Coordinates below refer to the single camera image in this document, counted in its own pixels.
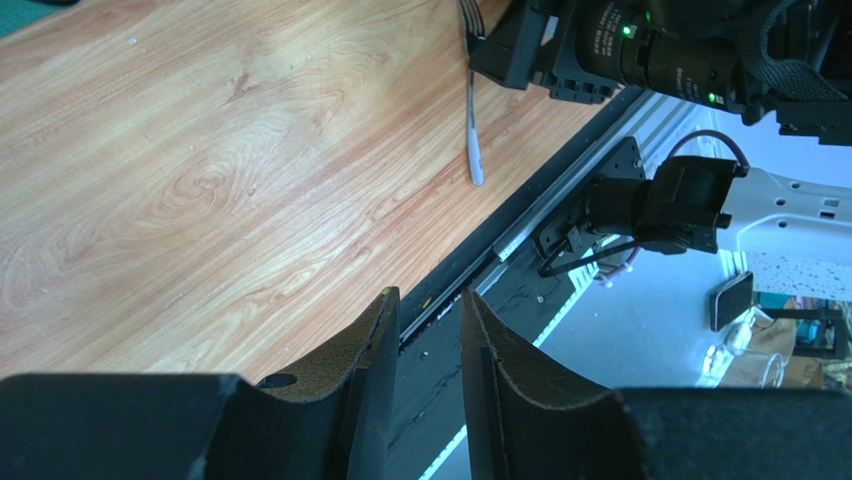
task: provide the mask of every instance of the wooden table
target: wooden table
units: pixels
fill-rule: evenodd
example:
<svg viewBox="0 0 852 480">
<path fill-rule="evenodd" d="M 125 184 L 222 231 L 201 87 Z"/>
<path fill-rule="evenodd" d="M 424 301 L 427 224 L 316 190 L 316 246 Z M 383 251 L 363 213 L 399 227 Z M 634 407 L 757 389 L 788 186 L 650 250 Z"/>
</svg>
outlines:
<svg viewBox="0 0 852 480">
<path fill-rule="evenodd" d="M 405 294 L 598 110 L 478 82 L 475 188 L 456 2 L 331 5 L 82 0 L 0 40 L 0 377 L 256 380 Z"/>
</svg>

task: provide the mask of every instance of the black object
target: black object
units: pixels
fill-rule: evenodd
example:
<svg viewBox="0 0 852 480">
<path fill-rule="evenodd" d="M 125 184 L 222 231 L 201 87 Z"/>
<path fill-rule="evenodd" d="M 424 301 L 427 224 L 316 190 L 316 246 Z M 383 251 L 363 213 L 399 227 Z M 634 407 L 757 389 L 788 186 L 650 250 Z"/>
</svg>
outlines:
<svg viewBox="0 0 852 480">
<path fill-rule="evenodd" d="M 847 395 L 608 390 L 533 347 L 476 293 L 463 301 L 474 480 L 846 478 L 852 468 L 837 447 L 852 435 Z"/>
<path fill-rule="evenodd" d="M 720 332 L 754 304 L 754 273 L 726 282 L 710 298 L 710 329 Z"/>
<path fill-rule="evenodd" d="M 647 180 L 635 139 L 625 138 L 536 230 L 546 259 L 539 273 L 557 275 L 640 246 L 666 255 L 716 253 L 716 230 L 731 223 L 722 207 L 746 171 L 731 160 L 684 156 L 666 160 Z M 607 234 L 633 241 L 583 259 Z"/>
<path fill-rule="evenodd" d="M 0 382 L 0 478 L 381 479 L 399 291 L 257 387 L 237 375 Z"/>
<path fill-rule="evenodd" d="M 795 310 L 795 309 L 766 309 L 763 313 L 770 318 L 788 318 L 796 320 L 817 320 L 821 324 L 820 337 L 828 328 L 834 330 L 834 344 L 830 348 L 801 347 L 793 349 L 797 357 L 813 357 L 824 359 L 845 360 L 849 356 L 849 323 L 842 310 Z"/>
<path fill-rule="evenodd" d="M 548 19 L 558 19 L 543 42 Z M 852 1 L 513 0 L 471 55 L 496 83 L 601 103 L 618 83 L 852 145 Z"/>
</svg>

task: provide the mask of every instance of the black mounting plate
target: black mounting plate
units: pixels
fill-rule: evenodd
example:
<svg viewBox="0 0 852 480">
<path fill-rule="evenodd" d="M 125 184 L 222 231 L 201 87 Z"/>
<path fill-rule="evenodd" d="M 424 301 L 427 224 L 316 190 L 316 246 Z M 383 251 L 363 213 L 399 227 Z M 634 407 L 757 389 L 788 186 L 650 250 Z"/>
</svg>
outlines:
<svg viewBox="0 0 852 480">
<path fill-rule="evenodd" d="M 555 252 L 565 254 L 556 258 L 551 268 L 556 268 L 582 258 L 583 254 L 601 238 L 588 231 L 586 218 L 586 189 L 600 178 L 645 179 L 645 169 L 639 145 L 633 137 L 625 137 L 580 181 L 577 187 L 533 231 L 533 241 L 542 258 Z"/>
</svg>

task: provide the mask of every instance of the fork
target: fork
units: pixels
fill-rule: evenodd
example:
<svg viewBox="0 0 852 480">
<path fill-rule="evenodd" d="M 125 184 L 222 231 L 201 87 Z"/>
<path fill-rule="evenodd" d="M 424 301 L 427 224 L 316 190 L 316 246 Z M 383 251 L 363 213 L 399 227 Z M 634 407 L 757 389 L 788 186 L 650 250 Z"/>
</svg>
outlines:
<svg viewBox="0 0 852 480">
<path fill-rule="evenodd" d="M 476 0 L 459 0 L 462 21 L 465 30 L 465 49 L 470 57 L 476 45 L 485 40 L 485 23 Z M 482 169 L 482 154 L 479 150 L 479 132 L 476 130 L 476 118 L 473 111 L 474 78 L 476 74 L 470 70 L 467 82 L 467 161 L 470 166 L 470 178 L 473 184 L 481 187 L 485 184 L 485 171 Z"/>
</svg>

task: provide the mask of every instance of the green cloth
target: green cloth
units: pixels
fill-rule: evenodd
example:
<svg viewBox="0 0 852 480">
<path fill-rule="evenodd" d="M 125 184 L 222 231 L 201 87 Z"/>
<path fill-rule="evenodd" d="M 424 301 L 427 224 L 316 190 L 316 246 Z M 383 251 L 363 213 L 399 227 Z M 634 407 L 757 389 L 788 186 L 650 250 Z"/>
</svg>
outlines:
<svg viewBox="0 0 852 480">
<path fill-rule="evenodd" d="M 56 13 L 64 7 L 29 0 L 0 0 L 0 37 Z"/>
</svg>

